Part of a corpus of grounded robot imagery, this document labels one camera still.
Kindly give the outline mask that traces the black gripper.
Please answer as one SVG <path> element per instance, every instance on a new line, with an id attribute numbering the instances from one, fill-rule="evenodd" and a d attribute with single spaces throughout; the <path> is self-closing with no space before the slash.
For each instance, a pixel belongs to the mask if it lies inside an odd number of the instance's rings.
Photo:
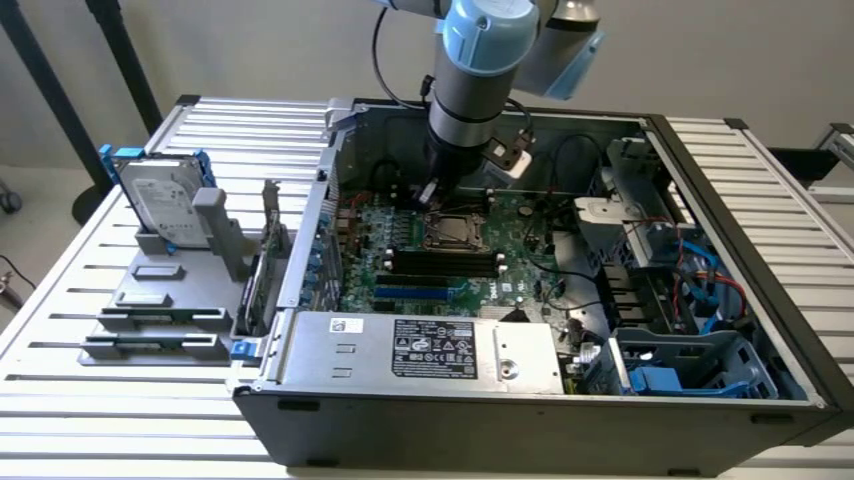
<path id="1" fill-rule="evenodd" d="M 418 183 L 413 200 L 417 205 L 442 205 L 454 194 L 462 179 L 482 165 L 478 147 L 460 147 L 430 132 L 425 145 L 428 173 Z"/>

